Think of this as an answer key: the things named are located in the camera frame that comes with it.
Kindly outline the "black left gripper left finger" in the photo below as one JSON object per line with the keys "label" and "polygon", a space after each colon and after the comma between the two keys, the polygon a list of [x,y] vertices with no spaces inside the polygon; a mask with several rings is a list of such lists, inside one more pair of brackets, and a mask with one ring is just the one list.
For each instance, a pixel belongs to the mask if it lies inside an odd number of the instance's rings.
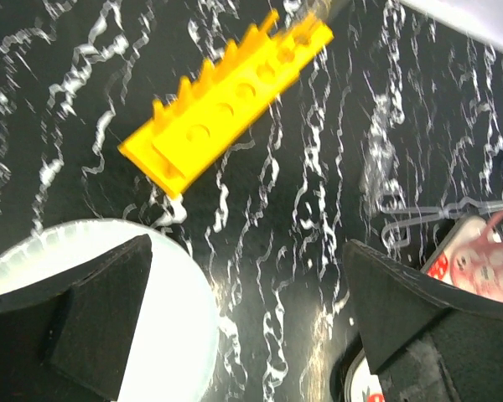
{"label": "black left gripper left finger", "polygon": [[117,399],[151,264],[144,234],[1,294],[0,401]]}

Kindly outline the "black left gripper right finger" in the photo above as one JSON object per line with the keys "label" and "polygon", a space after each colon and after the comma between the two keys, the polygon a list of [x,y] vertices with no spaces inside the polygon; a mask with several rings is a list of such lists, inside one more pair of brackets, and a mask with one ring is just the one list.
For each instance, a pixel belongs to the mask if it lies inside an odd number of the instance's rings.
{"label": "black left gripper right finger", "polygon": [[350,240],[355,321],[387,401],[503,401],[503,303]]}

